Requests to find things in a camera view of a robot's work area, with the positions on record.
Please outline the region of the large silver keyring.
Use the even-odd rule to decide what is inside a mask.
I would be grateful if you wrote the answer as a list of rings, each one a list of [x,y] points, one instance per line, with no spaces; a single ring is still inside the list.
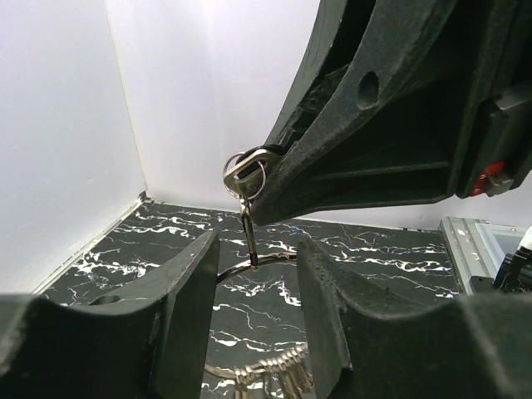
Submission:
[[[297,255],[294,252],[280,252],[280,253],[271,253],[257,255],[254,254],[254,259],[251,261],[245,261],[240,264],[236,264],[218,276],[217,285],[221,285],[226,280],[232,279],[237,275],[245,273],[249,270],[257,270],[263,266],[277,263],[293,263],[295,264],[297,260]],[[235,373],[234,370],[226,371],[222,368],[211,366],[208,363],[205,363],[204,370],[213,377],[218,377],[222,379],[228,379],[235,382]]]

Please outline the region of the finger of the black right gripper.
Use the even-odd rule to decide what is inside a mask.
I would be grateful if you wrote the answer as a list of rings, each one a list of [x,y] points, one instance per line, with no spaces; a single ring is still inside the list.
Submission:
[[[375,1],[321,1],[313,30],[282,109],[263,148],[285,155],[314,135],[337,135],[327,128],[328,106],[360,46]]]
[[[282,156],[254,201],[255,223],[456,196],[512,1],[375,2],[323,110],[337,135],[300,140]]]

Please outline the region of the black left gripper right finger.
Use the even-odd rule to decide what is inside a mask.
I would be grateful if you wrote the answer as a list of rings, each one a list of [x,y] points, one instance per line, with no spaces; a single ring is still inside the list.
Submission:
[[[529,294],[427,306],[336,264],[310,238],[297,271],[317,397],[530,397]]]

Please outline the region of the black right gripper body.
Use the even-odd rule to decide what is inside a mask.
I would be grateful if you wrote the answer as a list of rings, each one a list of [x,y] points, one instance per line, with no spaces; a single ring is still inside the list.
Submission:
[[[531,169],[531,2],[513,1],[489,95],[475,114],[456,196],[504,194]]]

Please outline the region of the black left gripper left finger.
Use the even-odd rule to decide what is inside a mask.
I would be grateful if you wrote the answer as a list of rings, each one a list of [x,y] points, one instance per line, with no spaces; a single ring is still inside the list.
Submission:
[[[87,305],[1,297],[4,398],[197,398],[219,267],[219,237]]]

